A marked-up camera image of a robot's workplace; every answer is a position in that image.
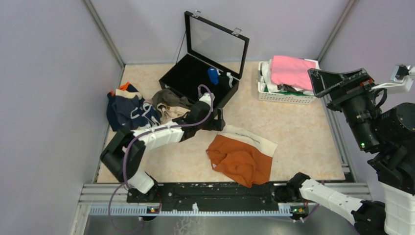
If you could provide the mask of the black white rolled underwear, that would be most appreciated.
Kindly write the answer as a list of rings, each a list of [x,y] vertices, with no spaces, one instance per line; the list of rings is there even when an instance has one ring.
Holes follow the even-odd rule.
[[[233,76],[230,72],[218,76],[218,85],[223,89],[230,90],[233,87]]]

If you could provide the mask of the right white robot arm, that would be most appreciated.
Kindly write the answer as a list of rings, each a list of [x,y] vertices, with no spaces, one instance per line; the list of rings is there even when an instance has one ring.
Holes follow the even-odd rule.
[[[415,105],[401,103],[383,112],[393,85],[412,82],[412,68],[397,66],[390,83],[375,84],[365,69],[334,73],[309,69],[315,97],[330,97],[327,108],[342,112],[376,171],[383,202],[353,198],[304,173],[277,187],[277,202],[313,201],[347,220],[361,235],[412,235],[415,232]]]

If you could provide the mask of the black box glass lid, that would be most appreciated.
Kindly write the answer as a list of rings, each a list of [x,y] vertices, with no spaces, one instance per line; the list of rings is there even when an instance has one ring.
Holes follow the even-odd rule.
[[[243,75],[250,39],[241,29],[228,29],[199,15],[185,11],[186,54],[159,80],[160,86],[185,96],[195,103],[199,99],[198,87],[205,85],[214,94],[213,109],[224,108],[237,92]],[[230,72],[233,87],[223,89],[208,77],[214,67],[220,74]]]

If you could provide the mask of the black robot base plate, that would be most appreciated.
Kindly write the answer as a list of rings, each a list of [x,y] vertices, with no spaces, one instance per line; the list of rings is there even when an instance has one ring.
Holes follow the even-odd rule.
[[[292,203],[289,214],[309,214],[309,202],[285,183],[268,182],[251,188],[235,182],[160,183],[147,193],[130,189],[128,203],[151,204],[162,212],[278,212]]]

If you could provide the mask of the navy blue clothes pile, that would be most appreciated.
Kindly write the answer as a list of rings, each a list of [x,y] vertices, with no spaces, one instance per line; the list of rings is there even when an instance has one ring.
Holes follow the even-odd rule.
[[[154,106],[129,82],[107,93],[106,116],[110,128],[116,132],[146,129],[161,125],[161,117]]]

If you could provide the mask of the pink folded cloth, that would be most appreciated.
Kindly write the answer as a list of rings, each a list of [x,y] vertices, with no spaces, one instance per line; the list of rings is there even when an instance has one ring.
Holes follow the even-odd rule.
[[[288,85],[311,91],[313,88],[308,70],[316,68],[315,61],[275,55],[270,65],[271,81],[276,85]]]

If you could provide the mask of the olive beige underwear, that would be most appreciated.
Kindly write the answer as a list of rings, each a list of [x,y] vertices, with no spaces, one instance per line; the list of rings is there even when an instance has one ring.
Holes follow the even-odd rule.
[[[169,89],[156,92],[151,99],[147,99],[145,102],[155,108],[160,117],[161,124],[182,117],[192,107],[192,104],[185,96],[179,97]]]

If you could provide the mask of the white plastic basket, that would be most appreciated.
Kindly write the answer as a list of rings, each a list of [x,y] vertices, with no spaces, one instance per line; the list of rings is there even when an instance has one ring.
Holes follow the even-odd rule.
[[[265,91],[266,83],[264,82],[263,75],[261,72],[262,65],[268,64],[269,62],[260,61],[258,63],[258,73],[257,73],[257,91],[258,91],[258,100],[260,101],[270,101],[270,102],[280,102],[280,103],[290,103],[290,104],[302,104],[309,105],[317,98],[312,95],[299,95],[292,93],[270,93]]]

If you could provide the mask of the white clothes in basket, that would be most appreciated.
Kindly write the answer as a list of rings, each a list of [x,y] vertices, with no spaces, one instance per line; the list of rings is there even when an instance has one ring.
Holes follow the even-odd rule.
[[[270,72],[270,65],[271,65],[272,59],[268,61],[268,64],[262,65],[261,72],[263,75],[264,82],[266,83],[265,91],[270,93],[292,93],[292,94],[299,94],[299,95],[314,95],[313,90],[307,91],[302,90],[299,88],[295,88],[288,85],[276,85],[271,81],[271,72]]]

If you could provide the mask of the blue rolled underwear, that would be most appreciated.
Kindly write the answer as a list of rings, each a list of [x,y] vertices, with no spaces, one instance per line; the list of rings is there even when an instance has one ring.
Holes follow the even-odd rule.
[[[207,71],[209,80],[212,84],[217,85],[219,83],[220,71],[214,67],[210,67]]]

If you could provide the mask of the orange underwear white waistband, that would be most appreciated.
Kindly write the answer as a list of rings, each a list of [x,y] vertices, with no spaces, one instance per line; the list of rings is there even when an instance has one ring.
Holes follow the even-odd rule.
[[[251,188],[270,180],[277,144],[243,128],[227,125],[206,150],[214,171]]]

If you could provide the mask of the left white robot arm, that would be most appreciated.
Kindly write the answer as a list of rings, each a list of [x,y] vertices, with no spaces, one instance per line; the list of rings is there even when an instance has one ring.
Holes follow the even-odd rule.
[[[101,162],[112,175],[127,188],[138,190],[144,202],[157,196],[156,180],[139,169],[144,153],[195,136],[199,130],[222,131],[226,123],[223,109],[212,109],[198,101],[184,116],[145,130],[119,129],[100,155]]]

